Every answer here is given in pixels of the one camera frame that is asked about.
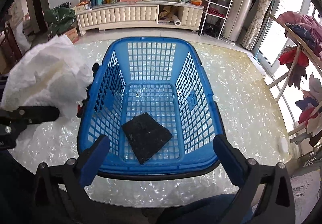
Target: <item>person's leg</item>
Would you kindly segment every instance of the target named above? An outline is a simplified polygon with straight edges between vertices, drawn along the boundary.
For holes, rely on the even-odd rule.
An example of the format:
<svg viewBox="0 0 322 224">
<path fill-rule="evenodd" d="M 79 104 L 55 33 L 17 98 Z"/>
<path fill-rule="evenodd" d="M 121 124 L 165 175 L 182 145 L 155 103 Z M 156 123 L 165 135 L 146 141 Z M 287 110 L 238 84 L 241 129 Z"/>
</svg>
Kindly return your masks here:
<svg viewBox="0 0 322 224">
<path fill-rule="evenodd" d="M 215 224 L 234 197 L 235 195 L 233 194 L 222 194 L 198 200 L 186 206 L 167 208 L 158 218 L 157 224 Z M 251 218 L 252 208 L 249 209 L 241 224 Z"/>
<path fill-rule="evenodd" d="M 34 174 L 8 151 L 0 152 L 0 223 L 32 223 Z"/>
</svg>

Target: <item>blue plastic basket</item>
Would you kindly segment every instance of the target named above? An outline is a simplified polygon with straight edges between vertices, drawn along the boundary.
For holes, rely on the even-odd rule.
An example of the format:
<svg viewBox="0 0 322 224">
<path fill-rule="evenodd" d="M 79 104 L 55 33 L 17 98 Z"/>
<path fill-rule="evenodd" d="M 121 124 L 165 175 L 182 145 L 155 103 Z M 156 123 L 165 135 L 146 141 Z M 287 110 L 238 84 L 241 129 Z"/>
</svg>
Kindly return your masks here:
<svg viewBox="0 0 322 224">
<path fill-rule="evenodd" d="M 212 140 L 224 133 L 222 121 L 201 61 L 188 42 L 163 37 L 115 41 L 89 96 L 77 146 L 81 153 L 100 134 L 109 136 L 110 151 L 98 175 L 171 179 L 205 174 L 219 164 Z M 173 138 L 140 165 L 121 125 L 144 112 Z"/>
</svg>

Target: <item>green plastic bag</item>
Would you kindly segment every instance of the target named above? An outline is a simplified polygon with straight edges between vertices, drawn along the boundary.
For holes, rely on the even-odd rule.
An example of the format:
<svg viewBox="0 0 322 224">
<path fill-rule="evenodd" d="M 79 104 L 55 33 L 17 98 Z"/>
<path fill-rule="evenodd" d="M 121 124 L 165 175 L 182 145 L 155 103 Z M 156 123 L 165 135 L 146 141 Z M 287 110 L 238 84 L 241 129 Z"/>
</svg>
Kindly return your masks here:
<svg viewBox="0 0 322 224">
<path fill-rule="evenodd" d="M 75 11 L 64 7 L 46 10 L 43 17 L 49 25 L 50 37 L 67 32 L 76 21 Z"/>
</svg>

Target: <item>curtain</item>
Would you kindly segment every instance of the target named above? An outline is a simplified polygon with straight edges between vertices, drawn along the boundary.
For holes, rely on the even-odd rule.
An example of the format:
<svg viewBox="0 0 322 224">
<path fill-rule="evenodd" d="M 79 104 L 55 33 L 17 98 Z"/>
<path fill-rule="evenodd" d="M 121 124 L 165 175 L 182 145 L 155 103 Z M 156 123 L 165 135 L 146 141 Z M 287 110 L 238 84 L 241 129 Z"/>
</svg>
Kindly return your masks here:
<svg viewBox="0 0 322 224">
<path fill-rule="evenodd" d="M 260 32 L 260 27 L 263 23 L 265 13 L 266 13 L 271 1 L 272 0 L 260 0 L 259 1 L 256 15 L 255 15 L 251 25 L 249 26 L 247 33 L 241 43 L 241 45 L 248 50 L 252 50 L 253 47 L 255 46 L 257 36 Z"/>
</svg>

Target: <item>table surface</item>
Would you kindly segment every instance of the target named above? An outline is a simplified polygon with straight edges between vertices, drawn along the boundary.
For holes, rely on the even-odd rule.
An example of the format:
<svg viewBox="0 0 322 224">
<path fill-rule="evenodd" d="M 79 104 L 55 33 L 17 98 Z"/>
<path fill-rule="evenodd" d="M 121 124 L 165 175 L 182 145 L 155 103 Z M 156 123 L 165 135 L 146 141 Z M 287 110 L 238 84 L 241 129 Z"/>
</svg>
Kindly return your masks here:
<svg viewBox="0 0 322 224">
<path fill-rule="evenodd" d="M 76 44 L 91 67 L 101 61 L 112 40 Z M 202 43 L 191 43 L 207 73 L 214 100 L 218 103 L 227 139 L 246 158 L 275 165 L 287 162 L 291 152 L 281 155 L 278 140 L 287 131 L 278 104 L 261 74 L 245 53 Z M 60 165 L 77 158 L 80 120 L 59 118 L 55 122 L 30 127 L 18 138 L 12 156 L 35 173 L 41 162 Z M 128 207 L 170 207 L 237 190 L 220 165 L 199 177 L 169 181 L 122 181 L 96 176 L 85 187 L 91 199 Z"/>
</svg>

